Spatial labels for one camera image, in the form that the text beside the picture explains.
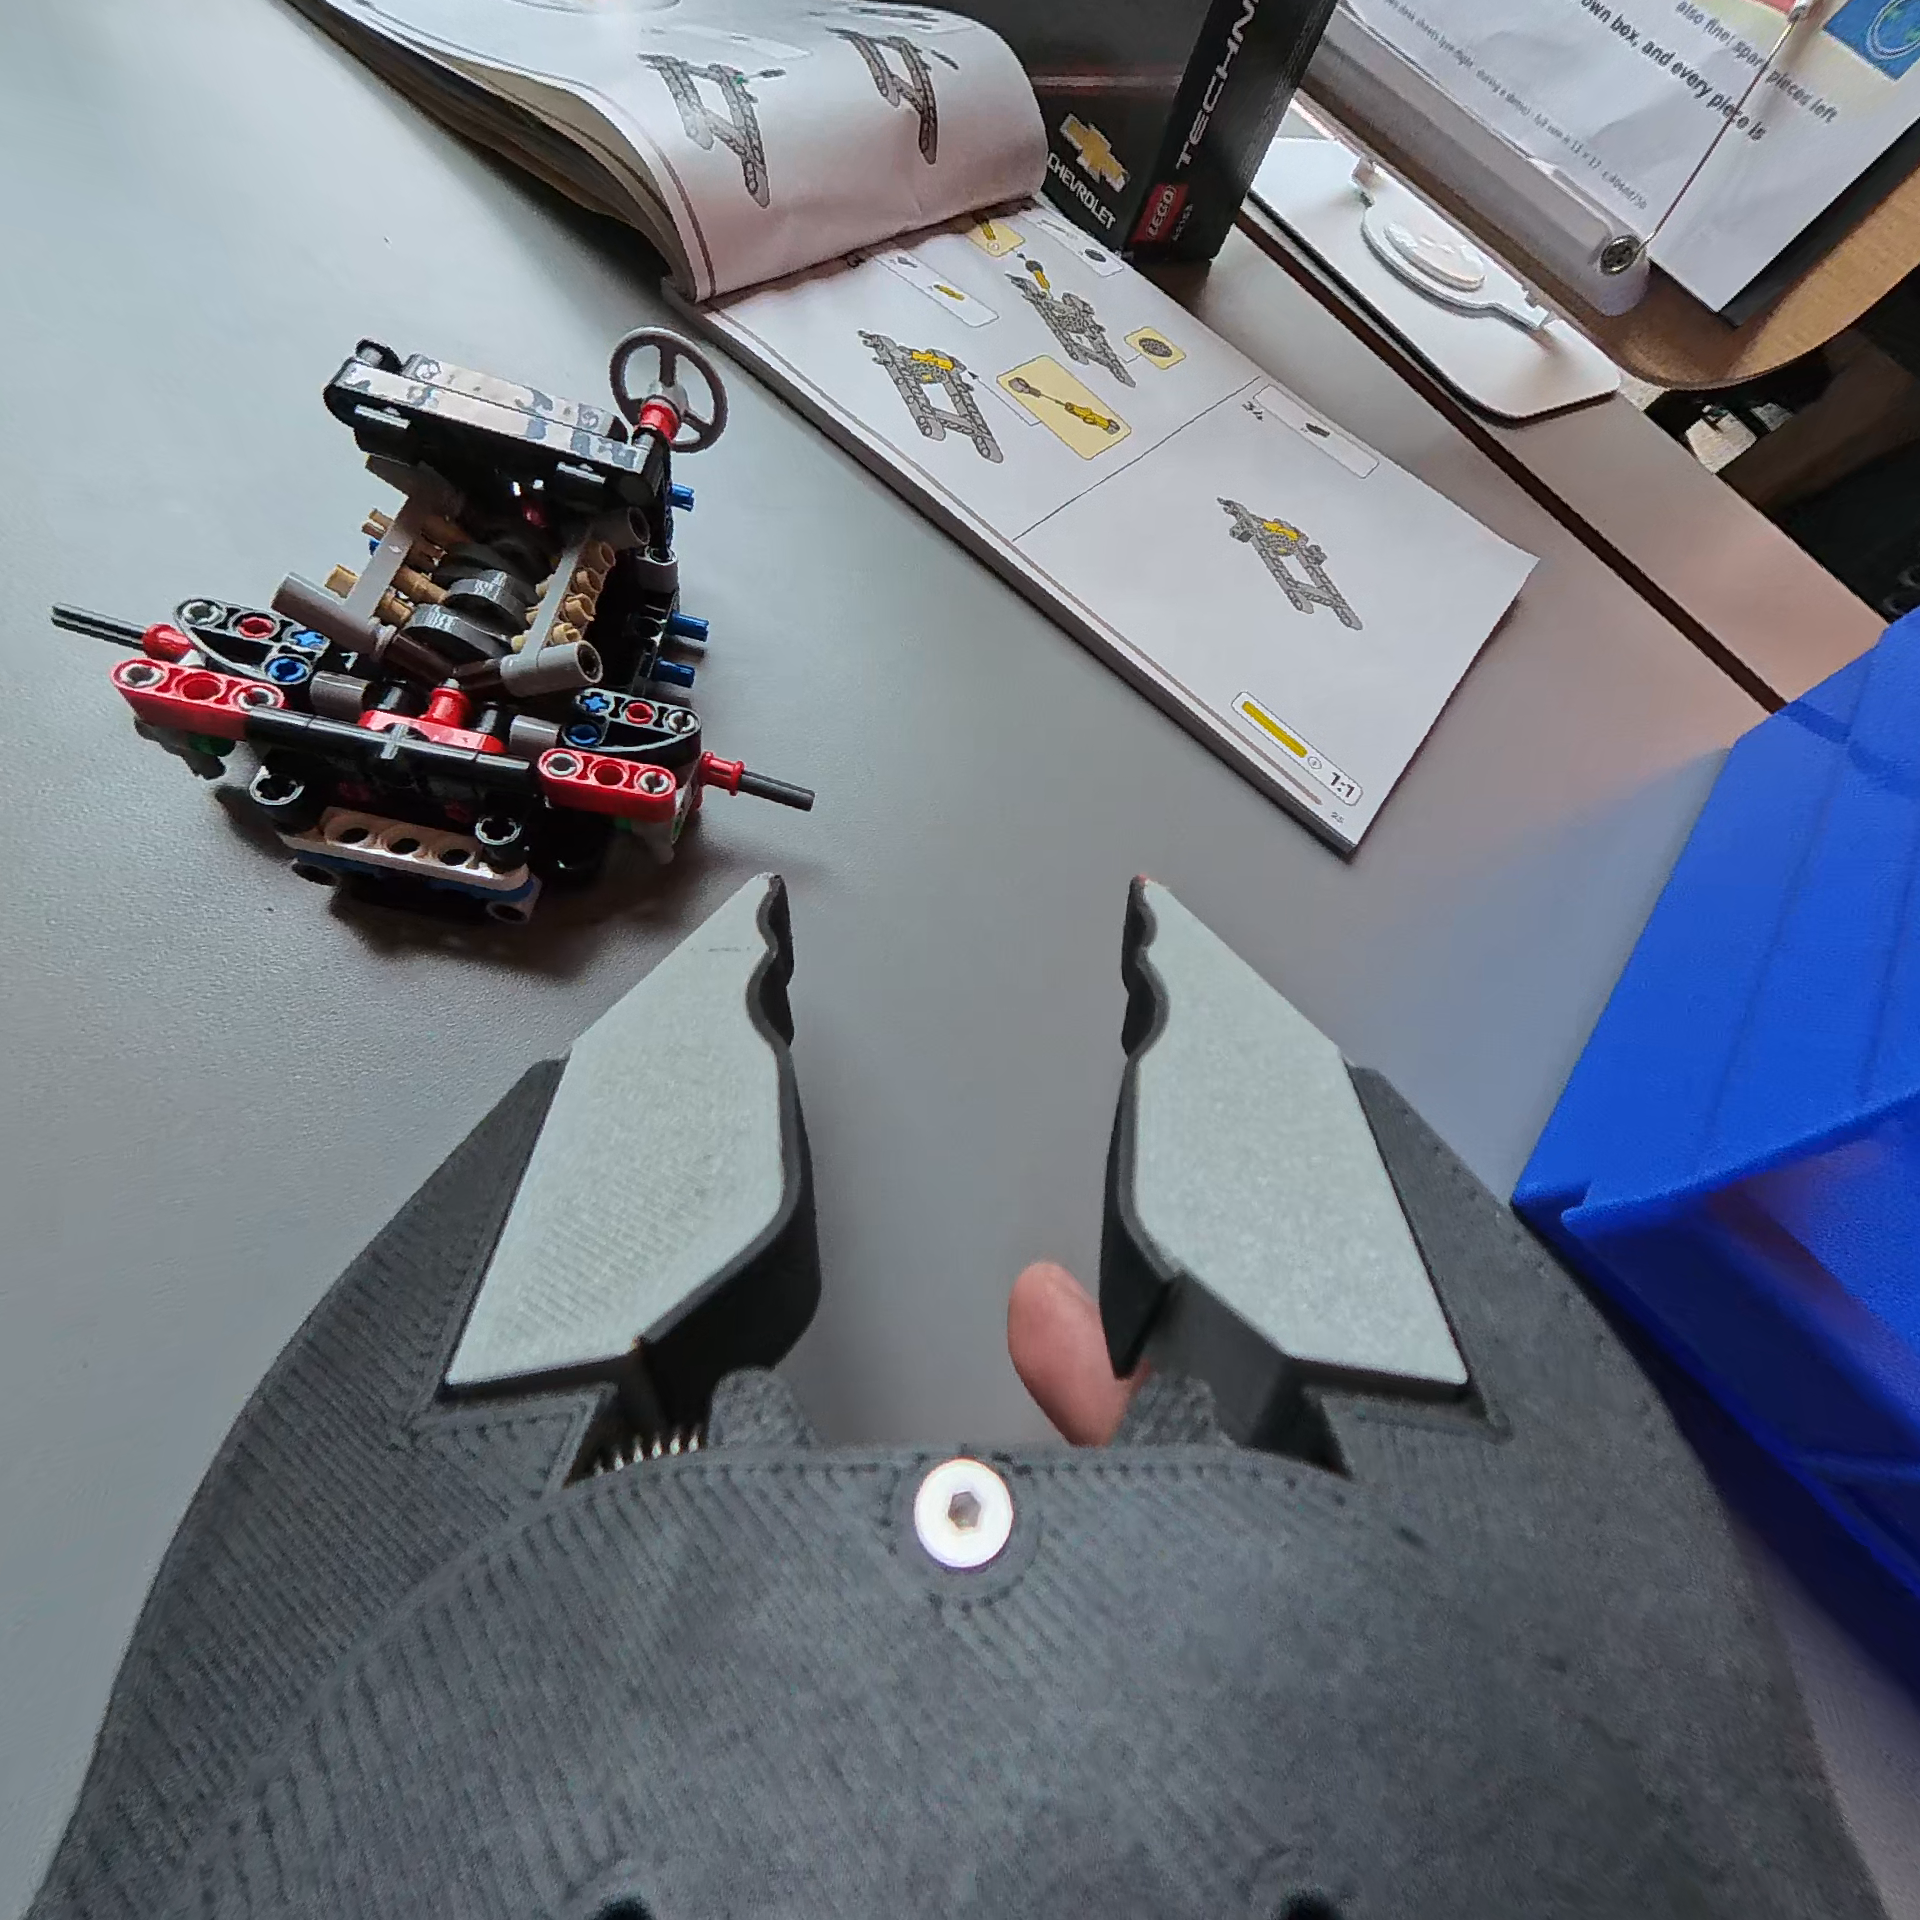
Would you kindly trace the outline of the partly built lego car model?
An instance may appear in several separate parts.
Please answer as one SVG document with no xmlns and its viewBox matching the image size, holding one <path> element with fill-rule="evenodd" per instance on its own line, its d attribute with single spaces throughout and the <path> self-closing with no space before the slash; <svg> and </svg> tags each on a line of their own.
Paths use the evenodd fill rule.
<svg viewBox="0 0 1920 1920">
<path fill-rule="evenodd" d="M 53 622 L 123 651 L 134 732 L 199 777 L 248 747 L 246 803 L 294 871 L 365 897 L 524 924 L 622 832 L 670 863 L 712 790 L 810 809 L 708 752 L 690 703 L 674 457 L 724 432 L 722 378 L 666 327 L 608 378 L 602 408 L 364 340 L 323 398 L 403 504 L 368 516 L 358 571 L 293 574 L 268 609 Z"/>
</svg>

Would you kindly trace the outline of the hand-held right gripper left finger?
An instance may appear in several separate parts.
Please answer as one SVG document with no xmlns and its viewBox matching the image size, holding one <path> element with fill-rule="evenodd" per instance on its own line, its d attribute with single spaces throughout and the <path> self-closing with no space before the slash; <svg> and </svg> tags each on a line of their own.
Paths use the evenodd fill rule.
<svg viewBox="0 0 1920 1920">
<path fill-rule="evenodd" d="M 820 1300 L 784 883 L 747 881 L 574 1042 L 446 1370 L 707 1404 Z"/>
</svg>

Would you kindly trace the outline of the black lego set box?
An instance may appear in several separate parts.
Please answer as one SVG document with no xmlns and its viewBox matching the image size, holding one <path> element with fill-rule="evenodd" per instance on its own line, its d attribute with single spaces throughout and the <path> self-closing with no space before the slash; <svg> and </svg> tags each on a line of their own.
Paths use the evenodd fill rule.
<svg viewBox="0 0 1920 1920">
<path fill-rule="evenodd" d="M 1332 2 L 954 2 L 1007 42 L 1047 128 L 1044 199 L 1110 251 L 1212 260 Z"/>
</svg>

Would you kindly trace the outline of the lego instruction booklet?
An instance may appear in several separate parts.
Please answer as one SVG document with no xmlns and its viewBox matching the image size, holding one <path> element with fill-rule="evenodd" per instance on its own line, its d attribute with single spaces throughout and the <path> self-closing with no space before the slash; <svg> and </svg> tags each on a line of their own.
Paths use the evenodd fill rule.
<svg viewBox="0 0 1920 1920">
<path fill-rule="evenodd" d="M 646 234 L 734 359 L 1352 852 L 1531 556 L 1039 199 L 1018 55 L 925 4 L 303 4 Z"/>
</svg>

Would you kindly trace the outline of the blue plastic bin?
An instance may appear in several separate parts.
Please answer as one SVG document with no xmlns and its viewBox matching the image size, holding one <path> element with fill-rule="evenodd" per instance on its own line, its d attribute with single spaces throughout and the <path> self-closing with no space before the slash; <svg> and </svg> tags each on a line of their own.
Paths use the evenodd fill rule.
<svg viewBox="0 0 1920 1920">
<path fill-rule="evenodd" d="M 1917 616 L 1727 752 L 1515 1206 L 1915 1594 Z"/>
</svg>

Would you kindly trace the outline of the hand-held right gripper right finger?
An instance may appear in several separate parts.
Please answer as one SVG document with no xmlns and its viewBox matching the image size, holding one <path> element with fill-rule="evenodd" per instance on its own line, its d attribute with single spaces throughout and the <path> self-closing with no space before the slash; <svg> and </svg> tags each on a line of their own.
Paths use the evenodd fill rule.
<svg viewBox="0 0 1920 1920">
<path fill-rule="evenodd" d="M 1314 1392 L 1469 1386 L 1339 1050 L 1159 883 L 1126 1016 L 1098 1303 L 1112 1372 L 1204 1382 L 1227 1435 L 1339 1470 Z"/>
</svg>

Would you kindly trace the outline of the brown wooden board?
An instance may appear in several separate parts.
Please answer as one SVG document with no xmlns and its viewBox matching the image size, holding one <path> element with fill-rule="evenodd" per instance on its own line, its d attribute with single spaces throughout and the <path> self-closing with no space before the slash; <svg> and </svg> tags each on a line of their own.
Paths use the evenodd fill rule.
<svg viewBox="0 0 1920 1920">
<path fill-rule="evenodd" d="M 1901 180 L 1837 247 L 1762 307 L 1727 326 L 1659 267 L 1646 297 L 1592 327 L 1623 372 L 1659 388 L 1734 386 L 1822 348 L 1917 264 L 1917 175 Z"/>
</svg>

